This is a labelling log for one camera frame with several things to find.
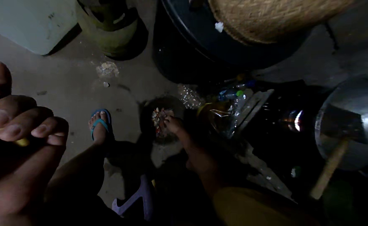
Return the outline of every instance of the wooden handle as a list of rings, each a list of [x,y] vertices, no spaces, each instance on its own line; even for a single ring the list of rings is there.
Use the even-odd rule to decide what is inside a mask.
[[[331,179],[336,168],[340,164],[341,159],[346,153],[349,141],[342,140],[339,145],[332,151],[332,154],[326,161],[325,167],[323,167],[322,173],[318,178],[317,183],[312,188],[310,196],[316,200],[320,199],[323,191],[327,187],[329,180]]]

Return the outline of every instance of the yellow object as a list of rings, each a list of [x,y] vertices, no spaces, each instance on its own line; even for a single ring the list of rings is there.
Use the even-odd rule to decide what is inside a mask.
[[[319,225],[290,200],[247,188],[222,188],[213,196],[213,204],[227,226]]]
[[[20,147],[26,147],[29,145],[29,140],[26,138],[22,138],[21,140],[14,141],[13,143]]]

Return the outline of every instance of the metal pot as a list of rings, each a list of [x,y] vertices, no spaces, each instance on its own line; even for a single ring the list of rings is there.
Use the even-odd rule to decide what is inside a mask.
[[[333,114],[332,111],[328,110],[329,106],[359,114],[367,141],[364,144],[363,142],[350,140],[339,168],[354,171],[368,166],[368,76],[354,77],[340,84],[319,110],[315,121],[315,140],[320,154],[325,159],[341,139],[340,137],[327,136],[323,132],[328,129],[325,128],[328,125],[324,122],[327,118],[325,116]]]

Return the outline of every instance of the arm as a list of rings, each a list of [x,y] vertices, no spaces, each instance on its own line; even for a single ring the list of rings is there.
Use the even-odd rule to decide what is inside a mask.
[[[205,191],[209,197],[213,197],[224,186],[217,162],[191,139],[178,119],[167,117],[165,124],[178,137],[188,154],[187,168],[198,174]]]

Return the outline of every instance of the plastic bottle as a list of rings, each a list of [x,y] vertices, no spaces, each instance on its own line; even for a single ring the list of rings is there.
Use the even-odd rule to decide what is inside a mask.
[[[234,100],[238,96],[243,95],[243,94],[244,94],[244,92],[242,90],[226,89],[226,90],[223,90],[219,93],[219,96],[217,97],[217,99],[219,101]]]

